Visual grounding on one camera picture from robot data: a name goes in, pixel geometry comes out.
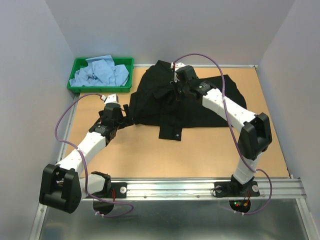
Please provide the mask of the black long sleeve shirt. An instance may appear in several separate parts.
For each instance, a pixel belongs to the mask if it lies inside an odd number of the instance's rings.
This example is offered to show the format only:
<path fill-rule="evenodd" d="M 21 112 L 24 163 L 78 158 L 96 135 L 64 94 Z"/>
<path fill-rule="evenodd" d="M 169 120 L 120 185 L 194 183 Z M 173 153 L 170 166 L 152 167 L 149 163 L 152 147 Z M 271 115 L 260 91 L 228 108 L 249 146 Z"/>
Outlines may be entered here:
<path fill-rule="evenodd" d="M 159 138 L 180 141 L 184 128 L 227 127 L 227 121 L 190 98 L 176 99 L 171 64 L 158 60 L 143 74 L 130 96 L 129 110 L 136 125 L 159 127 Z"/>

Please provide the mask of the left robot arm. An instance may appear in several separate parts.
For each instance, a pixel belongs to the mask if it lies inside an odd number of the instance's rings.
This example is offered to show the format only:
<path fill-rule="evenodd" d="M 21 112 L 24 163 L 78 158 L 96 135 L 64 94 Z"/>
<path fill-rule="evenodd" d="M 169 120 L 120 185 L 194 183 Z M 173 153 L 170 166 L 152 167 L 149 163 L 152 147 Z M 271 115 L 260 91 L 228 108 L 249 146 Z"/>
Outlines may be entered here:
<path fill-rule="evenodd" d="M 42 172 L 39 202 L 57 210 L 73 213 L 80 201 L 88 196 L 104 201 L 111 198 L 107 206 L 96 211 L 105 217 L 116 203 L 116 197 L 124 198 L 125 186 L 112 184 L 107 173 L 88 173 L 87 164 L 116 136 L 119 129 L 132 124 L 128 105 L 117 102 L 105 103 L 99 118 L 89 129 L 79 145 L 56 164 L 48 164 Z"/>

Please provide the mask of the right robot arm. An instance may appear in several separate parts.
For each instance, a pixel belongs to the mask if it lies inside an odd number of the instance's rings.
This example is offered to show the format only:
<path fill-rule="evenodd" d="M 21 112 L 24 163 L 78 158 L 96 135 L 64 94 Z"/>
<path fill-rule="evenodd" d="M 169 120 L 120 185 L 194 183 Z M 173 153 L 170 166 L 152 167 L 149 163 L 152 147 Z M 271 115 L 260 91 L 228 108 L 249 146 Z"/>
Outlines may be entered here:
<path fill-rule="evenodd" d="M 200 103 L 226 120 L 239 154 L 239 162 L 230 181 L 222 183 L 215 190 L 218 198 L 242 195 L 251 189 L 257 164 L 272 143 L 270 119 L 265 113 L 256 114 L 240 106 L 225 94 L 226 82 L 222 88 L 209 81 L 200 81 L 194 68 L 181 62 L 172 63 L 173 86 L 179 97 L 187 97 Z"/>

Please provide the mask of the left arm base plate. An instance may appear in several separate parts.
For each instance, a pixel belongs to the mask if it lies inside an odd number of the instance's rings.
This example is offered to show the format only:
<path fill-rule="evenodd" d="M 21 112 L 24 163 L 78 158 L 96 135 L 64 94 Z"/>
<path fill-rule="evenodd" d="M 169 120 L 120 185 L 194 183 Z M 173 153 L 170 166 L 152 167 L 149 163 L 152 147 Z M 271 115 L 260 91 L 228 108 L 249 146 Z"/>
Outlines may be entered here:
<path fill-rule="evenodd" d="M 98 198 L 108 199 L 126 199 L 127 198 L 126 182 L 109 182 L 102 187 L 102 190 L 90 190 L 89 192 Z"/>

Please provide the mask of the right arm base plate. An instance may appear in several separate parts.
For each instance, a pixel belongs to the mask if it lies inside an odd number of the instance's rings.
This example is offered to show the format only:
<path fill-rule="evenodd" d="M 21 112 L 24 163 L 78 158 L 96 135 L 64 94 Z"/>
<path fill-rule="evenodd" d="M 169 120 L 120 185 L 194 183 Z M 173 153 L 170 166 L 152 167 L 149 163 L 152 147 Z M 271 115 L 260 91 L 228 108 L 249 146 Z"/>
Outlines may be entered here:
<path fill-rule="evenodd" d="M 256 181 L 241 185 L 233 181 L 219 181 L 214 183 L 212 195 L 216 198 L 259 197 L 260 191 Z"/>

